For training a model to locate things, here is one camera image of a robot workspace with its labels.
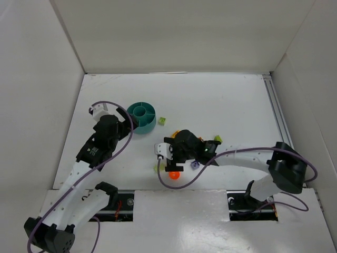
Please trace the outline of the purple square lego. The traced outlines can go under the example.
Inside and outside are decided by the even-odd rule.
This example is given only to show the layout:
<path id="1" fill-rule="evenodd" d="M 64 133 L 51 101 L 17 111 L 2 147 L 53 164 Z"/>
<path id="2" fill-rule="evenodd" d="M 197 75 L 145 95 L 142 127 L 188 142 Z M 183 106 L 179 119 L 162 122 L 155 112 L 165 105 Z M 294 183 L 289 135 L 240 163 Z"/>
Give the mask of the purple square lego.
<path id="1" fill-rule="evenodd" d="M 190 167 L 192 168 L 192 170 L 197 170 L 200 168 L 200 166 L 201 166 L 200 163 L 196 160 L 190 163 Z"/>

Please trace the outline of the light green square lego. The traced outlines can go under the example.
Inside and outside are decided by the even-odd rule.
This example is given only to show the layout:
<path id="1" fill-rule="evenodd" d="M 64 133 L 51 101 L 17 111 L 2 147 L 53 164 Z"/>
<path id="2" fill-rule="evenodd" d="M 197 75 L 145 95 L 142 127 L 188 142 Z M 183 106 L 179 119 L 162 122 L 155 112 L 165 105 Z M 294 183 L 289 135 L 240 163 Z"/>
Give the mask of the light green square lego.
<path id="1" fill-rule="evenodd" d="M 166 123 L 166 118 L 160 117 L 159 120 L 158 120 L 158 124 L 164 126 L 165 123 Z"/>

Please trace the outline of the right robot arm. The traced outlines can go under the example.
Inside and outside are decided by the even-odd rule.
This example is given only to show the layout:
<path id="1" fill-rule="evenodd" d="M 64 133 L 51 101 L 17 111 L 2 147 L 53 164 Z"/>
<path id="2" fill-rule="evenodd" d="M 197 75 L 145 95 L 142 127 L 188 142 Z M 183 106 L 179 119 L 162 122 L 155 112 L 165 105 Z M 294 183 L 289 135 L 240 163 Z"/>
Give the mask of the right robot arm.
<path id="1" fill-rule="evenodd" d="M 155 145 L 155 153 L 166 159 L 167 172 L 183 171 L 182 164 L 187 160 L 205 167 L 237 166 L 265 172 L 266 176 L 247 186 L 245 198 L 252 203 L 281 192 L 301 194 L 307 168 L 303 158 L 284 142 L 271 148 L 241 148 L 218 140 L 202 140 L 189 130 L 179 131 L 173 138 L 165 137 Z"/>

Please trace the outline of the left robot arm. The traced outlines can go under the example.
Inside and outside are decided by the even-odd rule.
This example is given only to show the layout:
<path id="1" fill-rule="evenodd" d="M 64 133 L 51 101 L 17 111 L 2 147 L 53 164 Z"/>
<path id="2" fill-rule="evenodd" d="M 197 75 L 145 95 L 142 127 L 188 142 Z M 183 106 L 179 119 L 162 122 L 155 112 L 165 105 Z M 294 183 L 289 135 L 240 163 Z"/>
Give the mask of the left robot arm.
<path id="1" fill-rule="evenodd" d="M 120 106 L 116 111 L 124 121 L 109 114 L 103 104 L 96 104 L 89 111 L 96 121 L 94 132 L 76 155 L 56 201 L 44 214 L 29 217 L 24 223 L 28 252 L 32 251 L 32 246 L 42 252 L 69 252 L 79 229 L 101 209 L 115 205 L 118 199 L 117 187 L 104 181 L 98 183 L 88 197 L 83 194 L 98 179 L 103 167 L 126 148 L 124 145 L 116 150 L 119 141 L 124 138 L 131 141 L 138 122 L 135 116 Z"/>

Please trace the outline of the yellow lego near container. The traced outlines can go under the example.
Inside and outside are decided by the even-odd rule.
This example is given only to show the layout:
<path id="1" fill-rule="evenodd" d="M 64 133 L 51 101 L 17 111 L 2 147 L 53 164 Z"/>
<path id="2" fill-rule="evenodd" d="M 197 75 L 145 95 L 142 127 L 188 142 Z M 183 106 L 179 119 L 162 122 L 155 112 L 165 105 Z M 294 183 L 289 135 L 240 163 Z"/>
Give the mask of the yellow lego near container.
<path id="1" fill-rule="evenodd" d="M 177 135 L 179 132 L 180 132 L 180 130 L 175 131 L 175 132 L 171 135 L 171 138 L 175 138 L 176 135 Z"/>

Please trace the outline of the teal round divided container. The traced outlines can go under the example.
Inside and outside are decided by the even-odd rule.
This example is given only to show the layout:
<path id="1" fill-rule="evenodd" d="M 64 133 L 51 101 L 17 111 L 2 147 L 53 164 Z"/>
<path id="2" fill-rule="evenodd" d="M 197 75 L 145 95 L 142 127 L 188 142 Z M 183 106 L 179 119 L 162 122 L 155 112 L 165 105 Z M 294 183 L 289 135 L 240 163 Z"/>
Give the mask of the teal round divided container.
<path id="1" fill-rule="evenodd" d="M 127 108 L 127 112 L 133 116 L 138 127 L 134 130 L 135 134 L 148 134 L 156 125 L 156 113 L 154 107 L 146 102 L 136 102 Z"/>

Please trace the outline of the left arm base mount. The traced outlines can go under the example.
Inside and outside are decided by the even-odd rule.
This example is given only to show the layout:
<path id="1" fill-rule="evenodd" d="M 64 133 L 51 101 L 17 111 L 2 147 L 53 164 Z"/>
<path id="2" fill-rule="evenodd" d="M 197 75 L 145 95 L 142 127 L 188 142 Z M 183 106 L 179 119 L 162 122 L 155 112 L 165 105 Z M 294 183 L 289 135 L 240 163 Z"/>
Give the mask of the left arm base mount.
<path id="1" fill-rule="evenodd" d="M 119 190 L 107 182 L 97 184 L 94 189 L 109 196 L 108 204 L 94 215 L 100 222 L 133 221 L 135 191 Z"/>

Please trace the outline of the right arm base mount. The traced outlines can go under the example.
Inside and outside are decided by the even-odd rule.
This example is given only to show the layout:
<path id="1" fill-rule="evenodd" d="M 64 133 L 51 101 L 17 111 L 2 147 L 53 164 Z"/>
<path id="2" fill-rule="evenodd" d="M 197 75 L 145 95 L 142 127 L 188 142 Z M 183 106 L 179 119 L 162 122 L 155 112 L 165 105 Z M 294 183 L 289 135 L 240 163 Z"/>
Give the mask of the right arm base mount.
<path id="1" fill-rule="evenodd" d="M 227 193 L 230 221 L 278 221 L 274 205 L 261 208 L 267 201 L 261 202 L 250 196 L 253 182 L 249 182 L 245 191 Z"/>

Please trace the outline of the aluminium rail right edge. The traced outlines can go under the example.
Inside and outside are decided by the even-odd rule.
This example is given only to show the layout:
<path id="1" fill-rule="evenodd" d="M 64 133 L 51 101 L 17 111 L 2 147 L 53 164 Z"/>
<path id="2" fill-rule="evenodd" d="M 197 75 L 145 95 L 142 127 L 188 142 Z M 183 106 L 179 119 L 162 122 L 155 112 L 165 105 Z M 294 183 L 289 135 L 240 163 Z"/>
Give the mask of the aluminium rail right edge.
<path id="1" fill-rule="evenodd" d="M 303 164 L 300 159 L 289 154 L 290 152 L 296 154 L 298 152 L 294 150 L 290 133 L 273 85 L 272 77 L 269 74 L 263 74 L 262 79 L 270 99 L 276 126 L 281 137 L 280 141 L 277 141 L 274 145 L 277 150 L 272 153 L 272 157 L 267 162 L 270 166 L 269 171 L 272 173 L 272 176 L 275 176 L 277 182 L 286 181 L 287 183 L 295 184 L 303 183 L 304 176 L 301 172 Z"/>

